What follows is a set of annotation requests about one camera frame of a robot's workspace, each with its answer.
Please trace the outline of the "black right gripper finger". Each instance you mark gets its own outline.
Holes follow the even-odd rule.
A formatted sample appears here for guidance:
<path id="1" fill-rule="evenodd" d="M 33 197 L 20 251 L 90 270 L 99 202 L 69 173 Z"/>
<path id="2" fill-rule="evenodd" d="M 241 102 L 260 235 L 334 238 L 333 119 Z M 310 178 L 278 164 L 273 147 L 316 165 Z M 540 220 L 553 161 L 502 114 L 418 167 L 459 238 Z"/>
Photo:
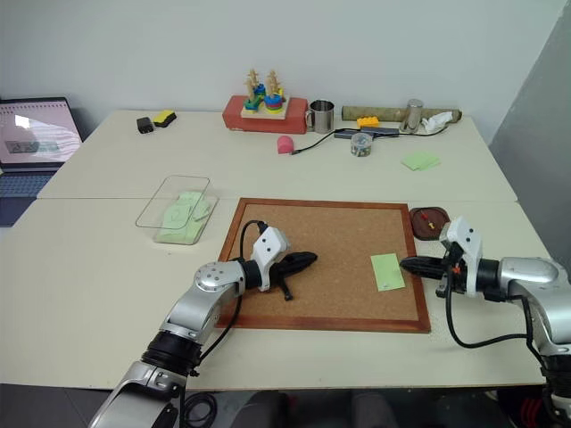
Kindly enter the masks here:
<path id="1" fill-rule="evenodd" d="M 446 270 L 442 267 L 404 267 L 403 269 L 412 275 L 429 279 L 441 279 L 446 274 Z"/>
<path id="2" fill-rule="evenodd" d="M 443 259 L 429 256 L 407 257 L 400 261 L 402 268 L 442 268 L 444 265 Z"/>

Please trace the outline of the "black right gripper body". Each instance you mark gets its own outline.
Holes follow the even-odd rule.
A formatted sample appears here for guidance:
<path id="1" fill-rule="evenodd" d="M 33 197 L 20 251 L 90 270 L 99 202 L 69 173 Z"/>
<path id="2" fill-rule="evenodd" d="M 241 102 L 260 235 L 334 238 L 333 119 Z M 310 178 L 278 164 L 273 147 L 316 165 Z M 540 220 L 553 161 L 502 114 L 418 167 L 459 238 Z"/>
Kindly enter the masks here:
<path id="1" fill-rule="evenodd" d="M 437 296 L 444 296 L 448 290 L 463 294 L 466 292 L 467 264 L 464 251 L 459 246 L 451 246 L 441 260 L 443 276 L 436 288 Z"/>

